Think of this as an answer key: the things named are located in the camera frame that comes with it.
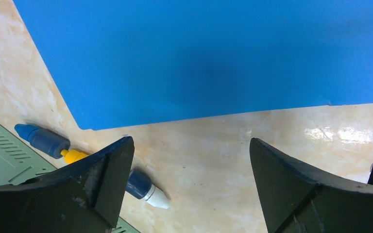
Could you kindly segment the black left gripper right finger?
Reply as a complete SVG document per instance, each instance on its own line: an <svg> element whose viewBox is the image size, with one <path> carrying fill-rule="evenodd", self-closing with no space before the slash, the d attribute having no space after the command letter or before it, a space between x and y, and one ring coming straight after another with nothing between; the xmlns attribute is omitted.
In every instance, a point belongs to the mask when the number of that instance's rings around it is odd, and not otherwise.
<svg viewBox="0 0 373 233"><path fill-rule="evenodd" d="M295 159L253 138L250 159L270 233L373 233L373 185Z"/></svg>

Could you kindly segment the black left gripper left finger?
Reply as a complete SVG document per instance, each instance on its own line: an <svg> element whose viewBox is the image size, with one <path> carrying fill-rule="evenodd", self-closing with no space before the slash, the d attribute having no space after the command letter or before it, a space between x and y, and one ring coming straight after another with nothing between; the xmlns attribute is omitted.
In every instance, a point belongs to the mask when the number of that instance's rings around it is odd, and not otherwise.
<svg viewBox="0 0 373 233"><path fill-rule="evenodd" d="M0 233L111 232L134 152L134 141L126 136L55 171L0 186Z"/></svg>

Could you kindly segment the green file rack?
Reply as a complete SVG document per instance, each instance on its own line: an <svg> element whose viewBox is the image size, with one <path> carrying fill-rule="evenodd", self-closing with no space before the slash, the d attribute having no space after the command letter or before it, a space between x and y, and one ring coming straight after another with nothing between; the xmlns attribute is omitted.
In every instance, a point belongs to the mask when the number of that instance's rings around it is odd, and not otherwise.
<svg viewBox="0 0 373 233"><path fill-rule="evenodd" d="M0 186L18 185L55 170L57 168L0 125ZM122 232L124 229L118 224L111 231Z"/></svg>

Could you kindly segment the blue plastic folder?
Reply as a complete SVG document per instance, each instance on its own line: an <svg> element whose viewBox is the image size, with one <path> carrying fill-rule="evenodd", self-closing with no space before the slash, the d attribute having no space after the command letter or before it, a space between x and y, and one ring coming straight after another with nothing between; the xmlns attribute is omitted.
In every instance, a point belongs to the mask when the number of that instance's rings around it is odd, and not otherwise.
<svg viewBox="0 0 373 233"><path fill-rule="evenodd" d="M373 0L16 0L77 125L373 103Z"/></svg>

